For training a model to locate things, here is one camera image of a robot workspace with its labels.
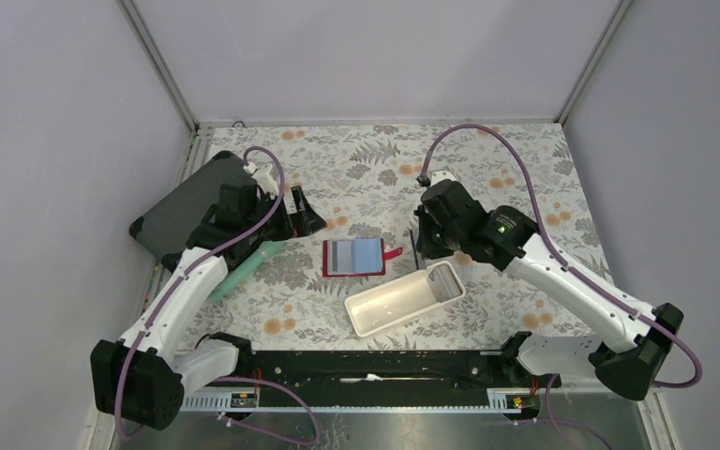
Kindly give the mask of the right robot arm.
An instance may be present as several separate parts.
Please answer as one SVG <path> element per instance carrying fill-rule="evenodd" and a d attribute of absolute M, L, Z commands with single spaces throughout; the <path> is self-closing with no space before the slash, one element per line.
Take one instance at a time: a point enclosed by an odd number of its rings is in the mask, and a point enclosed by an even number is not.
<path fill-rule="evenodd" d="M 503 379 L 522 386 L 534 376 L 595 378 L 622 398 L 641 401 L 674 343 L 684 315 L 653 306 L 608 284 L 539 231 L 512 206 L 484 209 L 458 181 L 444 179 L 422 194 L 417 251 L 426 259 L 455 251 L 537 288 L 591 330 L 586 337 L 517 332 L 502 346 Z"/>

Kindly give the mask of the silver VIP card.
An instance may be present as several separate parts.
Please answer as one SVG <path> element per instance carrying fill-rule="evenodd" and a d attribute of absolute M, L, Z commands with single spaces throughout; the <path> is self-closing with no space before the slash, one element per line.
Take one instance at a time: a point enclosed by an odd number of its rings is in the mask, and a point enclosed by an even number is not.
<path fill-rule="evenodd" d="M 427 284 L 438 303 L 451 302 L 465 294 L 464 286 L 450 264 L 432 268 L 427 276 Z"/>
<path fill-rule="evenodd" d="M 334 240 L 327 242 L 328 275 L 346 276 L 354 272 L 354 241 Z"/>

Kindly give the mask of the red card holder wallet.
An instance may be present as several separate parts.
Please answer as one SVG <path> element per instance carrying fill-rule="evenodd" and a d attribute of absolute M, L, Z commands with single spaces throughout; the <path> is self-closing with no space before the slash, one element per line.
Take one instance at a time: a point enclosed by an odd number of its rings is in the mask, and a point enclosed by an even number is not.
<path fill-rule="evenodd" d="M 322 275 L 325 278 L 383 276 L 386 273 L 386 264 L 403 254 L 402 247 L 385 249 L 385 243 L 382 238 L 356 238 L 343 240 L 354 241 L 354 272 L 346 276 L 334 276 L 327 274 L 327 242 L 334 240 L 325 240 L 322 242 Z"/>

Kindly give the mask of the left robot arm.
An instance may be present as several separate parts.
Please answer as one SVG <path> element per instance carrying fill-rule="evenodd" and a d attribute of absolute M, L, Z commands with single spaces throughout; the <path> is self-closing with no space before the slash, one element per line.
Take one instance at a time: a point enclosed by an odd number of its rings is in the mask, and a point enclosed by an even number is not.
<path fill-rule="evenodd" d="M 291 194 L 288 212 L 281 192 L 256 182 L 224 187 L 149 309 L 117 340 L 96 344 L 90 354 L 96 407 L 113 416 L 122 437 L 132 436 L 127 422 L 166 428 L 185 398 L 211 383 L 259 384 L 244 338 L 218 333 L 184 355 L 174 347 L 209 295 L 263 245 L 325 227 L 301 187 Z"/>

